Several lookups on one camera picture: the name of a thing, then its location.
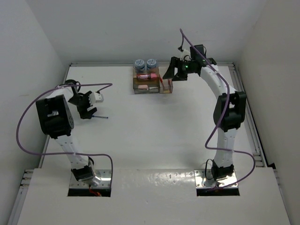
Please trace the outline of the blue tape roll stack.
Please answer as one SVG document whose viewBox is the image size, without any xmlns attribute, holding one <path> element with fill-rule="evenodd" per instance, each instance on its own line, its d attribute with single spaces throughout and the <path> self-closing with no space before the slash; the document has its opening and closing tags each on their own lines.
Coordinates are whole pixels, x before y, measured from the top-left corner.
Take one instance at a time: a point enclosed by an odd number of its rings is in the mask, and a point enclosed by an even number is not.
<svg viewBox="0 0 300 225">
<path fill-rule="evenodd" d="M 137 59 L 134 62 L 134 70 L 138 73 L 144 73 L 145 72 L 145 61 L 142 59 Z"/>
</svg>

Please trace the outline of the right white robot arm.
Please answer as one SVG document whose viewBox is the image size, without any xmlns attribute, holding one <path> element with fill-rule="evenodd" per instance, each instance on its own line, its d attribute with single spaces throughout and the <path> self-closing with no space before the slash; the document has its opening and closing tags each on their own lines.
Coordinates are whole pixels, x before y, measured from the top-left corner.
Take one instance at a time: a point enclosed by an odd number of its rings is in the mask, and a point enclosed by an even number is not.
<svg viewBox="0 0 300 225">
<path fill-rule="evenodd" d="M 217 132 L 216 154 L 212 160 L 211 174 L 213 180 L 232 176 L 233 148 L 238 129 L 245 120 L 246 94 L 237 91 L 221 75 L 213 58 L 204 59 L 203 45 L 190 48 L 189 60 L 184 57 L 171 57 L 169 67 L 163 79 L 186 81 L 189 74 L 198 74 L 210 87 L 217 102 L 213 113 Z"/>
</svg>

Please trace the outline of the pink cap glue stick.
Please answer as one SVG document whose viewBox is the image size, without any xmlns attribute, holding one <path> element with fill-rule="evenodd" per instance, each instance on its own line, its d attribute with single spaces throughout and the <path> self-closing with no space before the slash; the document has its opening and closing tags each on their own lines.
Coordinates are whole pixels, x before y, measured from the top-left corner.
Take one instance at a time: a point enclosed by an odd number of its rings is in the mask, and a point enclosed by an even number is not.
<svg viewBox="0 0 300 225">
<path fill-rule="evenodd" d="M 143 80 L 143 81 L 147 81 L 147 80 L 156 80 L 158 79 L 157 74 L 155 73 L 150 73 L 150 74 L 137 74 L 136 78 L 138 80 Z"/>
</svg>

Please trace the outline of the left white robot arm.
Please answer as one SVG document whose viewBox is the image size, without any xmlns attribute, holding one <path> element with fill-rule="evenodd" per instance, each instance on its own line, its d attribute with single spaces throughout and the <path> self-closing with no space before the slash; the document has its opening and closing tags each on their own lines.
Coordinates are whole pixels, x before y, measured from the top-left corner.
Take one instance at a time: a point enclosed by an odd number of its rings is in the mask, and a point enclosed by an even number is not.
<svg viewBox="0 0 300 225">
<path fill-rule="evenodd" d="M 55 90 L 46 98 L 36 102 L 36 109 L 41 129 L 44 134 L 54 139 L 66 153 L 71 164 L 71 172 L 75 179 L 92 185 L 95 178 L 94 161 L 89 156 L 80 155 L 83 151 L 72 136 L 74 120 L 68 104 L 76 106 L 81 119 L 91 119 L 97 108 L 94 93 L 80 93 L 79 82 L 66 80 L 67 87 Z"/>
</svg>

